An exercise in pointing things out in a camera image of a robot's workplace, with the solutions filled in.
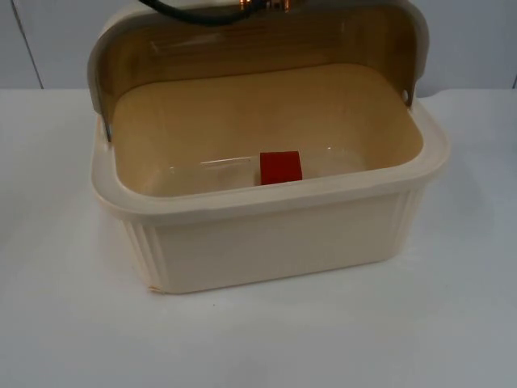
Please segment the plastic bread box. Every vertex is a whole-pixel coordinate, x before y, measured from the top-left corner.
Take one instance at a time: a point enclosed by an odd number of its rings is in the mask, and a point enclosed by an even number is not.
[[[136,7],[93,49],[91,178],[152,290],[388,259],[448,159],[414,99],[428,35],[412,5],[290,3],[224,27]]]

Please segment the black cable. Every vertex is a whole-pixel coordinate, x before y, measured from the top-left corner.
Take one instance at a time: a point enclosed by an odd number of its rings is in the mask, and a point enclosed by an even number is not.
[[[246,7],[240,12],[222,16],[208,16],[180,10],[175,6],[168,6],[160,0],[139,0],[139,2],[149,6],[162,15],[169,16],[184,23],[197,24],[206,27],[219,27],[236,23],[240,20],[249,18],[255,12],[265,8],[267,4],[267,0],[251,0],[249,3],[246,3]]]

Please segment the bread box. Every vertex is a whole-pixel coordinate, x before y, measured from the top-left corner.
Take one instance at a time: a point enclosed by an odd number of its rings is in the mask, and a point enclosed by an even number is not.
[[[90,55],[91,179],[145,284],[189,293],[396,255],[449,154],[414,97],[427,46],[402,0],[287,1],[222,27],[115,17]]]

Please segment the container rim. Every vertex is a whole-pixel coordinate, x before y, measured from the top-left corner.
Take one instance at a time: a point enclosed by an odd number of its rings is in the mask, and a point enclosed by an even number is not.
[[[404,164],[298,182],[239,188],[190,196],[153,197],[126,188],[116,174],[115,153],[98,119],[91,182],[99,201],[115,217],[142,224],[187,224],[259,213],[329,205],[410,190],[425,185],[445,165],[450,143],[419,101],[409,113],[422,135],[420,153]]]

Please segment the white surface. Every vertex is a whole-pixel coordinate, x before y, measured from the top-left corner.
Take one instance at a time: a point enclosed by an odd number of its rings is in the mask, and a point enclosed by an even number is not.
[[[0,87],[40,87],[11,3],[0,1]]]
[[[44,86],[86,87],[86,60],[101,27],[118,8],[135,1],[15,0]],[[431,31],[420,95],[452,87],[512,87],[517,74],[515,0],[413,3]]]
[[[514,387],[517,92],[423,100],[445,174],[382,264],[147,293],[89,187],[86,91],[0,91],[0,385]]]

